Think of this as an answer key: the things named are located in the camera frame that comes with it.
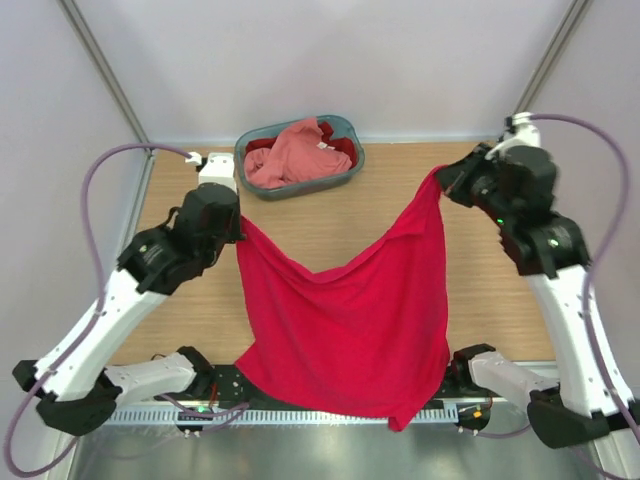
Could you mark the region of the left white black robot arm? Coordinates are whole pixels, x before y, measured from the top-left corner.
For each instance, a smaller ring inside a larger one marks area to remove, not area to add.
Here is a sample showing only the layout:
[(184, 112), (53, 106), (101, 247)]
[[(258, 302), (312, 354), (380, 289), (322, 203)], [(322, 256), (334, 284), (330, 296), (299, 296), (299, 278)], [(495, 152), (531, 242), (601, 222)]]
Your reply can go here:
[(141, 400), (163, 394), (204, 398), (215, 370), (191, 346), (135, 365), (108, 362), (144, 318), (242, 237), (238, 190), (220, 183), (189, 191), (165, 222), (137, 233), (119, 256), (103, 300), (49, 354), (22, 360), (13, 369), (20, 387), (35, 392), (44, 424), (84, 436), (117, 408)]

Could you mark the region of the magenta red t shirt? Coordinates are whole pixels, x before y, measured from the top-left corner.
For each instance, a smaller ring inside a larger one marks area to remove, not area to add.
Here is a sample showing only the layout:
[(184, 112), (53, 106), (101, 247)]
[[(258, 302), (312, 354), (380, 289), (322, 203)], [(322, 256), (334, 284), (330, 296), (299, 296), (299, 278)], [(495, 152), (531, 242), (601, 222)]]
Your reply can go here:
[(450, 359), (440, 197), (426, 176), (377, 241), (320, 272), (244, 220), (236, 257), (254, 340), (241, 373), (277, 400), (404, 430)]

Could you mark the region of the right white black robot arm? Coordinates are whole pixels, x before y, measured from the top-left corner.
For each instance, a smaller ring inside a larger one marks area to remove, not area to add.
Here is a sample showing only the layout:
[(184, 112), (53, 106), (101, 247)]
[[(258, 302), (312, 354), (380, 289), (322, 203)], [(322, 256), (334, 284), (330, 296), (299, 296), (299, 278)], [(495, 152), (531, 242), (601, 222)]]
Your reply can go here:
[(477, 207), (498, 226), (500, 243), (530, 286), (552, 340), (558, 380), (505, 359), (487, 344), (455, 352), (450, 382), (461, 395), (489, 390), (523, 410), (551, 449), (573, 447), (639, 423), (639, 401), (622, 379), (608, 388), (587, 328), (599, 312), (584, 282), (591, 259), (578, 225), (553, 211), (557, 168), (542, 148), (477, 145), (435, 175), (445, 196)]

